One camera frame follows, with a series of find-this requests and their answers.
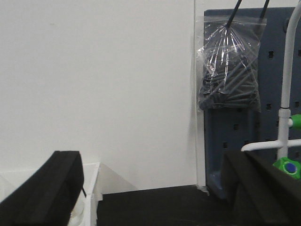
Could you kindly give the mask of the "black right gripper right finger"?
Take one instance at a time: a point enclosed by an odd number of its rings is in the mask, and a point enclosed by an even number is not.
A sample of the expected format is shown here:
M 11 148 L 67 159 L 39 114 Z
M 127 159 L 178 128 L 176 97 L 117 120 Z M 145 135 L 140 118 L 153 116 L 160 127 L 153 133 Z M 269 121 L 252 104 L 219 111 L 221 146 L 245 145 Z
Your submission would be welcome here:
M 222 187 L 239 226 L 301 224 L 301 182 L 254 152 L 225 152 Z

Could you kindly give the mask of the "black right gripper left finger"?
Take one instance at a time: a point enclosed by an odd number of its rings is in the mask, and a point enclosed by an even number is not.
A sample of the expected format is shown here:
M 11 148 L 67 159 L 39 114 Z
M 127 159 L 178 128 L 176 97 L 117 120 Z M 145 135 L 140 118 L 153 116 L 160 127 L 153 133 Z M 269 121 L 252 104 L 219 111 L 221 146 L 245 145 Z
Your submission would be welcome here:
M 66 226 L 84 184 L 78 151 L 55 151 L 0 203 L 2 226 Z

